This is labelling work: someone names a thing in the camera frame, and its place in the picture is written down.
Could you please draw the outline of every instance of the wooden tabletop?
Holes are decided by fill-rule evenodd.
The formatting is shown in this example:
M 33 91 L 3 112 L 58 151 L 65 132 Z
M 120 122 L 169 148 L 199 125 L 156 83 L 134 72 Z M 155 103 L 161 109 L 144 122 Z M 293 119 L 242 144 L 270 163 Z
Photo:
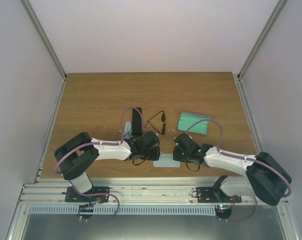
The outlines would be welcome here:
M 160 149 L 172 153 L 181 112 L 209 115 L 223 127 L 221 149 L 256 154 L 248 122 L 233 75 L 230 72 L 156 72 L 156 73 L 77 73 L 69 74 L 41 178 L 61 178 L 53 172 L 57 161 L 54 151 L 79 134 L 88 132 L 99 140 L 121 139 L 120 117 L 128 107 L 140 107 L 144 120 L 165 111 L 166 133 Z M 128 111 L 123 124 L 130 121 Z M 159 130 L 161 116 L 152 120 Z M 210 123 L 206 136 L 192 134 L 199 145 L 217 144 L 219 128 Z M 100 160 L 86 171 L 92 178 L 121 177 L 200 177 L 234 175 L 220 168 L 202 167 L 192 172 L 184 163 L 179 168 L 153 167 L 152 161 L 134 166 L 130 161 Z

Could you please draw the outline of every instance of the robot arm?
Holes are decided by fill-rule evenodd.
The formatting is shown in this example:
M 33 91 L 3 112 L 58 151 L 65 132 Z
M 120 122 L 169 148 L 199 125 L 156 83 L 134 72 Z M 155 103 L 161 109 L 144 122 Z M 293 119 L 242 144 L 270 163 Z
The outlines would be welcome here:
M 173 159 L 197 166 L 225 169 L 245 177 L 239 180 L 234 177 L 221 176 L 212 187 L 214 196 L 221 202 L 225 196 L 257 196 L 264 203 L 276 206 L 287 190 L 287 184 L 274 171 L 277 171 L 290 184 L 289 174 L 266 152 L 259 155 L 243 155 L 218 150 L 210 144 L 199 146 L 186 133 L 174 140 L 176 147 Z M 267 168 L 252 160 L 258 160 L 269 166 Z
M 86 193 L 93 187 L 86 170 L 94 161 L 106 159 L 157 161 L 160 157 L 159 143 L 158 136 L 152 131 L 143 136 L 124 139 L 122 142 L 98 140 L 91 138 L 87 132 L 82 132 L 59 147 L 54 156 L 59 162 L 70 151 L 86 145 L 78 152 L 74 151 L 59 165 L 63 178 L 70 181 L 80 193 Z
M 280 173 L 287 182 L 292 181 L 288 173 L 266 152 L 261 152 L 257 156 L 243 155 L 221 151 L 210 144 L 199 146 L 186 133 L 179 135 L 174 142 L 176 144 L 173 151 L 174 161 L 221 168 L 245 177 L 245 180 L 239 180 L 221 176 L 212 186 L 217 202 L 222 202 L 226 196 L 257 196 L 266 204 L 276 206 L 284 196 L 287 185 L 283 179 L 270 169 L 247 159 L 259 160 Z M 86 170 L 94 161 L 106 159 L 157 161 L 160 157 L 159 143 L 158 136 L 152 131 L 124 141 L 97 140 L 91 138 L 87 132 L 82 132 L 59 147 L 54 155 L 58 162 L 64 158 L 60 164 L 58 163 L 63 178 L 70 181 L 80 193 L 88 193 L 93 185 Z M 74 151 L 77 147 L 80 147 L 81 154 Z

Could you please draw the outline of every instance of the enclosure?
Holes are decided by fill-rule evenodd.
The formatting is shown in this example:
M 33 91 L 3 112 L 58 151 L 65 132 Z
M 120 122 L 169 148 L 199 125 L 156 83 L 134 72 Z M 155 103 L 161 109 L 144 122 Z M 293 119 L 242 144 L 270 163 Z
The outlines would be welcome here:
M 210 116 L 223 150 L 271 154 L 292 195 L 277 206 L 243 195 L 231 219 L 254 217 L 225 222 L 220 202 L 193 192 L 243 176 L 104 159 L 86 173 L 120 210 L 79 221 L 54 152 L 81 132 L 118 141 L 130 107 L 144 120 L 165 112 L 155 130 L 143 122 L 165 124 L 161 154 L 173 153 L 181 112 Z M 216 146 L 220 129 L 191 136 Z M 92 218 L 116 206 L 97 205 Z M 302 239 L 302 0 L 0 2 L 0 239 L 80 237 Z

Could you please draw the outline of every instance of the cable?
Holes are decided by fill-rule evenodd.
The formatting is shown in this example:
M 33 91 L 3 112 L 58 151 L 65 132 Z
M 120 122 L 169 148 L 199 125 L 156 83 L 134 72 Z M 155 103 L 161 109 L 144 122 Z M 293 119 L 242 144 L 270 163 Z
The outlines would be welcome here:
M 143 160 L 142 162 L 139 162 L 139 163 L 135 163 L 135 160 L 132 160 L 132 164 L 133 164 L 134 166 L 139 166 L 139 165 L 143 164 L 145 161 L 146 161 L 146 160 Z
M 186 165 L 186 168 L 187 168 L 187 169 L 189 169 L 191 172 L 197 172 L 197 171 L 199 171 L 199 170 L 200 170 L 200 165 L 198 165 L 198 166 L 197 166 L 197 170 L 191 170 L 191 169 L 189 168 L 189 166 L 188 166 L 188 163 L 187 163 L 187 162 L 185 163 L 185 165 Z
M 219 122 L 215 121 L 215 120 L 212 120 L 212 119 L 202 119 L 200 121 L 197 121 L 196 123 L 192 124 L 186 131 L 185 133 L 187 134 L 191 128 L 193 128 L 195 125 L 199 124 L 199 123 L 202 123 L 202 122 L 212 122 L 212 123 L 215 123 L 219 129 L 220 129 L 220 136 L 219 136 L 219 139 L 217 140 L 217 144 L 216 144 L 216 148 L 218 151 L 220 151 L 220 143 L 221 143 L 221 140 L 222 140 L 222 136 L 223 136 L 223 129 L 222 129 L 222 126 Z
M 100 221 L 105 221 L 105 220 L 109 220 L 111 218 L 113 218 L 118 212 L 119 212 L 119 209 L 120 209 L 120 201 L 119 199 L 111 194 L 111 193 L 93 193 L 93 194 L 85 194 L 85 193 L 81 193 L 72 183 L 71 183 L 73 189 L 75 190 L 75 192 L 81 196 L 84 196 L 84 197 L 93 197 L 93 196 L 111 196 L 113 197 L 116 202 L 117 202 L 117 207 L 116 207 L 116 210 L 114 211 L 114 213 L 111 215 L 111 216 L 108 216 L 108 217 L 104 217 L 104 218 L 101 218 L 101 219 L 86 219 L 85 221 L 86 222 L 100 222 Z M 82 218 L 80 216 L 80 213 L 81 213 L 81 210 L 85 209 L 86 207 L 79 207 L 79 211 L 77 213 L 77 216 L 79 218 L 79 220 L 81 221 Z
M 58 163 L 56 164 L 56 166 L 54 167 L 54 173 L 56 174 L 61 174 L 61 172 L 58 171 L 58 168 L 60 167 L 60 165 L 71 155 L 73 154 L 74 152 L 76 152 L 77 150 L 79 149 L 82 149 L 84 147 L 87 147 L 87 146 L 92 146 L 92 145 L 109 145 L 109 146 L 117 146 L 121 143 L 123 143 L 124 141 L 124 128 L 123 128 L 123 117 L 125 115 L 125 113 L 128 111 L 128 110 L 131 110 L 131 109 L 134 109 L 136 110 L 139 114 L 140 114 L 140 117 L 141 117 L 141 121 L 142 121 L 142 124 L 144 123 L 144 120 L 143 120 L 143 116 L 141 114 L 141 112 L 136 108 L 136 107 L 128 107 L 126 110 L 124 110 L 124 112 L 122 113 L 121 115 L 121 118 L 120 118 L 120 126 L 121 126 L 121 140 L 117 143 L 104 143 L 102 141 L 99 141 L 99 142 L 88 142 L 88 143 L 84 143 L 84 144 L 81 144 L 80 146 L 77 146 L 76 148 L 72 149 L 71 151 L 69 151 L 66 155 L 64 155 L 59 161 Z M 102 219 L 96 219 L 96 220 L 85 220 L 86 222 L 100 222 L 100 221 L 104 221 L 104 220 L 108 220 L 110 218 L 113 218 L 119 211 L 120 209 L 120 201 L 119 199 L 111 194 L 111 193 L 93 193 L 93 194 L 84 194 L 84 193 L 81 193 L 80 191 L 78 191 L 78 189 L 73 185 L 71 184 L 73 189 L 75 190 L 75 192 L 81 196 L 84 196 L 84 197 L 93 197 L 93 196 L 111 196 L 113 198 L 115 198 L 116 202 L 117 202 L 117 208 L 114 212 L 114 214 L 112 214 L 111 216 L 109 217 L 105 217 L 105 218 L 102 218 Z M 81 210 L 83 208 L 79 208 L 79 212 L 78 212 L 78 217 L 79 219 L 81 220 L 81 216 L 80 216 L 80 213 L 81 213 Z
M 233 208 L 236 205 L 236 198 L 235 198 L 235 196 L 232 196 L 231 198 L 232 198 L 233 204 L 230 208 Z
M 204 122 L 204 121 L 209 121 L 209 122 L 213 122 L 215 123 L 219 128 L 220 128 L 220 136 L 219 136 L 219 139 L 217 141 L 217 145 L 216 145 L 216 149 L 219 151 L 220 154 L 224 155 L 224 156 L 227 156 L 227 157 L 232 157 L 232 158 L 236 158 L 236 159 L 240 159 L 240 160 L 244 160 L 244 161 L 251 161 L 251 162 L 254 162 L 256 164 L 259 164 L 259 165 L 262 165 L 264 166 L 265 168 L 269 169 L 270 171 L 272 171 L 273 173 L 275 173 L 286 185 L 288 191 L 286 194 L 283 195 L 284 198 L 287 198 L 291 195 L 292 193 L 292 188 L 291 188 L 291 185 L 290 183 L 288 182 L 288 180 L 281 175 L 281 173 L 279 173 L 277 170 L 275 170 L 273 167 L 265 164 L 264 162 L 262 161 L 259 161 L 259 160 L 256 160 L 256 159 L 253 159 L 253 158 L 249 158 L 249 157 L 242 157 L 242 156 L 238 156 L 238 155 L 233 155 L 233 154 L 230 154 L 230 153 L 226 153 L 226 152 L 223 152 L 222 150 L 220 150 L 220 143 L 221 143 L 221 140 L 222 140 L 222 136 L 223 136 L 223 129 L 222 129 L 222 126 L 220 123 L 218 123 L 217 121 L 215 120 L 212 120 L 212 119 L 202 119 L 202 120 L 199 120 L 197 121 L 196 123 L 194 123 L 193 125 L 191 125 L 186 131 L 185 133 L 187 133 L 191 128 L 193 128 L 195 125 L 201 123 L 201 122 Z
M 218 217 L 217 215 L 215 215 L 215 217 L 216 217 L 219 221 L 225 220 L 226 223 L 227 223 L 227 222 L 240 223 L 240 222 L 244 222 L 244 221 L 248 221 L 248 220 L 252 219 L 252 218 L 258 213 L 258 201 L 257 201 L 257 199 L 256 199 L 255 196 L 253 196 L 252 198 L 253 198 L 253 200 L 254 200 L 254 202 L 255 202 L 255 208 L 254 208 L 254 212 L 253 212 L 250 216 L 248 216 L 248 217 L 246 217 L 246 218 L 242 218 L 242 219 L 231 219 L 231 220 L 228 220 L 228 219 L 225 219 L 225 218 L 220 218 L 220 217 Z
M 241 157 L 241 156 L 225 153 L 223 151 L 220 151 L 220 154 L 222 154 L 224 156 L 227 156 L 227 157 L 232 157 L 232 158 L 244 160 L 244 161 L 251 161 L 251 162 L 254 162 L 256 164 L 262 165 L 263 167 L 269 169 L 271 172 L 273 172 L 274 174 L 276 174 L 285 183 L 285 185 L 287 186 L 287 193 L 284 194 L 283 197 L 287 198 L 287 197 L 289 197 L 291 195 L 291 193 L 292 193 L 292 187 L 291 187 L 290 183 L 288 182 L 288 180 L 284 176 L 282 176 L 281 173 L 279 173 L 277 170 L 275 170 L 273 167 L 269 166 L 268 164 L 266 164 L 266 163 L 264 163 L 262 161 L 253 159 L 253 158 Z
M 136 108 L 136 107 L 128 107 L 126 110 L 124 110 L 124 112 L 122 113 L 121 115 L 121 118 L 120 118 L 120 125 L 121 125 L 121 140 L 119 142 L 116 142 L 116 143 L 105 143 L 103 141 L 92 141 L 92 142 L 88 142 L 88 143 L 84 143 L 84 144 L 81 144 L 80 146 L 77 146 L 76 148 L 72 149 L 71 151 L 69 151 L 66 155 L 64 155 L 58 162 L 57 164 L 55 165 L 54 167 L 54 173 L 55 174 L 61 174 L 60 171 L 58 171 L 58 168 L 60 167 L 60 165 L 64 162 L 64 160 L 66 160 L 71 154 L 73 154 L 74 152 L 78 151 L 79 149 L 82 149 L 84 147 L 87 147 L 87 146 L 92 146 L 92 145 L 106 145 L 106 146 L 118 146 L 120 144 L 123 143 L 123 141 L 125 140 L 125 137 L 124 137 L 124 130 L 123 130 L 123 117 L 125 115 L 125 113 L 128 111 L 128 110 L 131 110 L 131 109 L 134 109 L 136 110 L 139 114 L 140 114 L 140 117 L 141 117 L 141 121 L 142 121 L 142 124 L 143 124 L 143 116 L 141 114 L 141 112 Z

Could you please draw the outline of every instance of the metal frame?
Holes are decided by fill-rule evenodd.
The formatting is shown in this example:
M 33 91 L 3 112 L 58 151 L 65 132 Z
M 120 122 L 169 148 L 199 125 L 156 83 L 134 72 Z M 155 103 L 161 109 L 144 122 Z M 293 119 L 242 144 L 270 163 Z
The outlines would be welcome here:
M 93 178 L 92 183 L 95 186 L 109 186 L 110 193 L 115 194 L 121 205 L 125 209 L 131 208 L 148 208 L 154 206 L 159 209 L 211 209 L 213 205 L 220 203 L 198 203 L 191 196 L 192 192 L 199 186 L 212 186 L 217 177 L 148 177 L 148 178 Z M 78 203 L 65 202 L 65 195 L 70 183 L 64 179 L 41 179 L 36 184 L 26 184 L 23 186 L 21 195 L 16 207 L 12 223 L 7 235 L 7 240 L 21 240 L 23 231 L 27 224 L 28 216 L 31 214 L 30 209 L 36 206 L 45 206 L 42 208 L 42 214 L 52 214 L 50 207 L 56 206 L 59 209 L 69 209 Z M 112 199 L 104 203 L 104 208 L 116 206 L 116 201 Z M 252 206 L 254 201 L 251 197 L 243 196 L 240 206 Z M 266 204 L 258 200 L 259 206 Z M 292 221 L 292 212 L 286 198 L 283 198 L 277 206 L 278 214 L 287 240 L 299 240 L 296 227 Z M 197 215 L 207 215 L 203 211 Z
M 57 115 L 58 115 L 58 110 L 59 110 L 59 106 L 60 106 L 60 102 L 61 102 L 61 99 L 62 99 L 62 95 L 63 95 L 63 91 L 65 89 L 65 86 L 66 86 L 66 81 L 64 80 L 61 83 L 59 93 L 58 93 L 58 95 L 56 97 L 56 100 L 55 100 L 53 113 L 51 115 L 50 122 L 49 122 L 49 125 L 48 125 L 46 133 L 45 133 L 45 138 L 44 138 L 43 145 L 42 145 L 42 153 L 41 153 L 41 157 L 40 157 L 40 160 L 39 160 L 39 166 L 38 166 L 37 171 L 36 171 L 36 173 L 34 175 L 34 178 L 33 178 L 34 179 L 33 180 L 34 184 L 36 183 L 37 178 L 40 177 L 41 172 L 42 172 L 43 162 L 44 162 L 46 154 L 47 154 L 49 141 L 50 141 L 51 134 L 52 134 L 52 131 L 53 131 L 53 127 L 55 125 L 55 121 L 56 121 L 56 118 L 57 118 Z
M 260 33 L 259 37 L 257 38 L 251 52 L 249 53 L 249 56 L 245 60 L 243 67 L 241 68 L 239 74 L 237 75 L 239 81 L 242 80 L 242 77 L 246 73 L 252 59 L 256 55 L 256 53 L 259 50 L 263 41 L 266 39 L 270 29 L 275 24 L 278 16 L 280 15 L 280 13 L 283 10 L 284 6 L 286 5 L 287 1 L 288 0 L 278 0 L 277 4 L 275 5 L 275 7 L 271 13 L 271 16 L 269 17 L 266 24 L 264 25 L 262 32 Z
M 255 149 L 259 153 L 264 149 L 264 146 L 262 143 L 262 139 L 260 137 L 260 133 L 258 131 L 258 127 L 257 127 L 256 121 L 255 121 L 254 115 L 251 111 L 249 100 L 246 96 L 246 91 L 243 88 L 241 81 L 239 81 L 238 76 L 236 74 L 234 74 L 233 77 L 235 80 L 235 85 L 236 85 L 237 91 L 239 93 L 239 96 L 240 96 L 240 99 L 242 102 L 246 120 L 247 120 L 247 123 L 249 125 L 250 131 L 252 134 Z
M 31 22 L 33 23 L 35 29 L 37 30 L 40 38 L 42 39 L 46 49 L 48 50 L 49 54 L 51 55 L 57 69 L 59 70 L 61 76 L 63 77 L 63 79 L 67 79 L 67 74 L 66 72 L 64 71 L 59 59 L 58 59 L 58 56 L 56 55 L 56 52 L 54 51 L 44 29 L 42 28 L 41 26 L 41 23 L 39 22 L 38 20 L 38 17 L 35 13 L 35 11 L 33 10 L 29 0 L 20 0 L 26 13 L 28 14 L 28 16 L 30 17 L 30 20 Z
M 296 225 L 292 210 L 289 204 L 279 204 L 277 206 L 280 221 L 282 223 L 283 231 L 287 240 L 301 240 Z

